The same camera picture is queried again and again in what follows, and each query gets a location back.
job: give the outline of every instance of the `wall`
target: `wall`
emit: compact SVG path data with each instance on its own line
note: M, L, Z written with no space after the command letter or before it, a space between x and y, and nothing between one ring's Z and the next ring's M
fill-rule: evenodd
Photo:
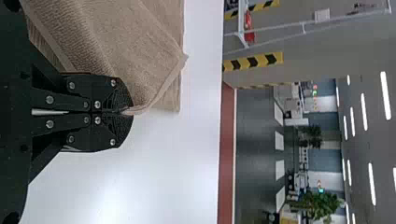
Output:
M265 0L256 0L256 2L265 2ZM382 2L379 3L375 0L366 0L365 3L379 4L382 6ZM288 24L298 21L310 21L314 19L314 13L316 10L329 8L331 17L339 17L346 15L353 9L353 5L356 3L354 0L304 0L304 1L292 1L292 0L280 0L279 7L269 7L264 11L252 13L252 21L254 28L262 28L275 26L280 24ZM316 29L319 26L307 26L306 29ZM237 31L237 19L224 22L224 34L232 33ZM295 35L302 32L301 26L295 26L284 29L277 29L265 32L256 33L256 43L262 43L275 38L280 38L285 35ZM233 49L239 49L242 45L237 37L225 37L224 38L224 52L228 52Z
M370 71L374 74L382 67L393 66L389 59L396 48L396 40L392 38L396 36L395 21L394 15L375 15L320 33L227 54L224 59L283 51L285 62L272 67L225 73L223 78L231 86L238 87L344 77Z

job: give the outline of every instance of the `hazard stripe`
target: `hazard stripe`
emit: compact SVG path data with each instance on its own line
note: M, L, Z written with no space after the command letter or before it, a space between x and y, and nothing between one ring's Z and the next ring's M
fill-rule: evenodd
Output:
M280 6L280 0L269 0L269 1L266 1L265 3L259 3L259 4L252 5L252 6L248 7L248 10L250 12L256 12L256 11L265 10L269 7L279 7L279 6ZM238 17L238 9L224 12L224 20L226 20L226 21L231 20L236 17Z
M244 87L238 87L238 90L260 90L260 89L265 89L268 87L275 87L275 86L287 86L291 85L292 82L279 82L279 83L265 83L261 85L254 85L254 86L244 86Z
M256 67L268 67L283 63L283 52L264 53L235 60L224 60L222 72L247 70Z

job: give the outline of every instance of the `metal screw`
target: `metal screw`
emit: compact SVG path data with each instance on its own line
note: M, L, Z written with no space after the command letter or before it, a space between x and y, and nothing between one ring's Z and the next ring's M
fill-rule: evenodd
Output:
M69 82L69 89L73 90L76 88L76 84L74 82Z
M75 138L74 138L73 135L70 135L70 136L67 138L67 142L69 142L69 143L74 143L74 141L75 141Z
M84 123L88 124L90 122L90 118L89 117L85 117L84 118Z
M99 109L102 104L99 101L95 101L95 108Z
M117 85L116 79L111 79L111 86L116 87L116 85Z
M46 102L47 102L47 104L52 105L53 104L53 97L52 96L47 96L46 97Z
M53 125L54 125L55 123L53 122L53 120L47 120L47 122L46 122L46 126L47 126L47 128L48 129L51 129L51 128L53 128Z
M100 124L101 121L102 121L102 120L101 120L99 117L96 117L96 118L95 118L95 124Z

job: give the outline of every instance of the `cloth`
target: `cloth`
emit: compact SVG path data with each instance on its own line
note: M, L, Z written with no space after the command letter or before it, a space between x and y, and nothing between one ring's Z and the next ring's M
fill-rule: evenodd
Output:
M177 32L167 31L172 31L172 22L159 22L161 16L148 9L170 10L165 11L170 15L171 8L156 6L154 0L22 0L21 4L65 71L122 78L134 100L127 115L151 108L187 60L175 40Z

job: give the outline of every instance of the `green plant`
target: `green plant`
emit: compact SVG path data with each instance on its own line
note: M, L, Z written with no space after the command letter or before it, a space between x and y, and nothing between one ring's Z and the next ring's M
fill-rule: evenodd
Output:
M299 131L304 133L303 138L299 139L300 147L311 146L320 149L323 139L319 125L312 124L310 126L300 128Z
M314 219L324 217L323 223L332 223L331 215L341 205L337 195L330 193L312 193L308 191L299 202L290 202L292 209L305 210Z
M307 126L307 127L302 127L301 128L301 132L302 133L307 133L311 137L321 137L321 128L317 124L312 124L312 125Z

